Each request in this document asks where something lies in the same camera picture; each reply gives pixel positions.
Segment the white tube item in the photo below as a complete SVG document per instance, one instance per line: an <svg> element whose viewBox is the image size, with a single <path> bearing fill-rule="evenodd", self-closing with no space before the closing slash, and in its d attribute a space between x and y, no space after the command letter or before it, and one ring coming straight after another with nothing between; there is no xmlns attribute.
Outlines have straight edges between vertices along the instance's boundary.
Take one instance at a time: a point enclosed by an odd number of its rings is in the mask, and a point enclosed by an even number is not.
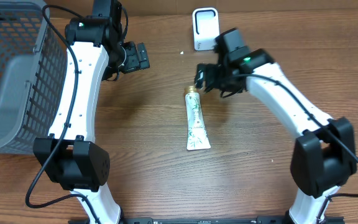
<svg viewBox="0 0 358 224"><path fill-rule="evenodd" d="M185 106L188 121L187 150L210 149L211 145L204 124L200 94L195 86L185 88Z"/></svg>

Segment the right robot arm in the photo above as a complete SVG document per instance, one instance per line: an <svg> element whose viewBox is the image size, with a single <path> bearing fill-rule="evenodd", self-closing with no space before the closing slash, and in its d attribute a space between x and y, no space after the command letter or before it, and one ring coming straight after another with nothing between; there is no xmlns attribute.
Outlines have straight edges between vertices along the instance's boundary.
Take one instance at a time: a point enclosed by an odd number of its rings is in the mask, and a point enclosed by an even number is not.
<svg viewBox="0 0 358 224"><path fill-rule="evenodd" d="M298 191L282 223L343 223L327 217L328 197L357 171L354 129L346 118L333 119L312 104L264 49L251 51L238 29L209 39L215 64L197 66L195 85L229 97L243 91L259 99L295 140L290 172Z"/></svg>

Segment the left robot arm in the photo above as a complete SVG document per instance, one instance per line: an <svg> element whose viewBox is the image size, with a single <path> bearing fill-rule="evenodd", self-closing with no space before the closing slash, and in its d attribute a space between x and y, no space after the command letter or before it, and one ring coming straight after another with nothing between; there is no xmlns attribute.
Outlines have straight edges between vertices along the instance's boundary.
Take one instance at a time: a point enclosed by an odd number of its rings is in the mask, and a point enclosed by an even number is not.
<svg viewBox="0 0 358 224"><path fill-rule="evenodd" d="M88 223L125 221L108 187L110 158L95 143L94 120L101 82L150 66L145 45L126 41L127 30L119 1L95 1L91 15L73 14L59 34L68 62L57 114L47 136L34 141L40 172L78 199Z"/></svg>

